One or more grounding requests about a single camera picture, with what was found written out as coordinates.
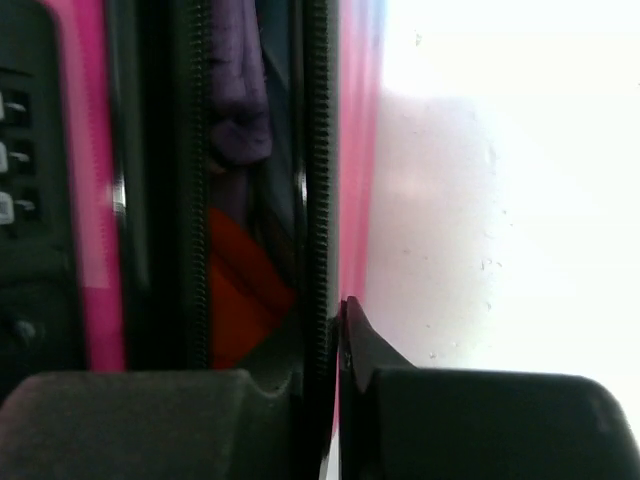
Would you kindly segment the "purple shirt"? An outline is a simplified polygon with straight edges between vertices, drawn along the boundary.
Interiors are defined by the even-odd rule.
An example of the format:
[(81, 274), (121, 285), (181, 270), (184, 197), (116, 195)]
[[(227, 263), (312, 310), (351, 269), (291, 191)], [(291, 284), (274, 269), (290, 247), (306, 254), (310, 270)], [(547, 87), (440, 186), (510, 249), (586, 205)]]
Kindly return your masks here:
[(213, 1), (209, 54), (210, 171), (216, 208), (246, 222), (249, 169), (272, 153), (261, 41), (253, 1)]

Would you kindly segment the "orange polo shirt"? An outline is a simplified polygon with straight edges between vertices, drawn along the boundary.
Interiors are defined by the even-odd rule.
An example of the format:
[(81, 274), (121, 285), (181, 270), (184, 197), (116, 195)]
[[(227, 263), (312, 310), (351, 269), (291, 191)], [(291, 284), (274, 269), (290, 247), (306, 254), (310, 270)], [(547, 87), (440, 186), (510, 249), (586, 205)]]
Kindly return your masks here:
[(296, 299), (252, 237), (221, 210), (208, 210), (211, 340), (209, 365), (235, 366), (281, 326)]

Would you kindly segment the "pink suitcase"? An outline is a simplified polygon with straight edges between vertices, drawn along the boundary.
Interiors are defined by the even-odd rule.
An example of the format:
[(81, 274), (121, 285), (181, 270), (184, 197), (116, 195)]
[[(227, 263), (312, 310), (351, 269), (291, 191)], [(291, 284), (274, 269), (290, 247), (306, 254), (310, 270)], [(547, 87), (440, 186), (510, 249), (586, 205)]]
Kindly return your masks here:
[(2, 3), (1, 408), (39, 374), (244, 370), (289, 393), (292, 479), (323, 479), (341, 306), (364, 289), (386, 5), (253, 1), (272, 153), (234, 221), (296, 299), (213, 369), (212, 2)]

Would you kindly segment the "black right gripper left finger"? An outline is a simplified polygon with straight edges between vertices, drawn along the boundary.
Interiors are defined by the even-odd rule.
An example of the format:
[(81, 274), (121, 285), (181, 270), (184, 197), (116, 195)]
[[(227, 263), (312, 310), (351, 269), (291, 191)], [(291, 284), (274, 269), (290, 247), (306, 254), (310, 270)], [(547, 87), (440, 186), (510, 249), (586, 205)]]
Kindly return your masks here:
[(292, 479), (289, 393), (244, 370), (23, 381), (1, 408), (4, 479)]

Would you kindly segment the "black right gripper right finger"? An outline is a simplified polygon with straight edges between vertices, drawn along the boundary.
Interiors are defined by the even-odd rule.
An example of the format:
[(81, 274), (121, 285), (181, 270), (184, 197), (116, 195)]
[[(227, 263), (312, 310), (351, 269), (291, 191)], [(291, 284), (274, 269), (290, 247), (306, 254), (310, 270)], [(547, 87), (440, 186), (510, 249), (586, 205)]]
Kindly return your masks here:
[(419, 368), (341, 306), (345, 479), (635, 479), (618, 401), (580, 376)]

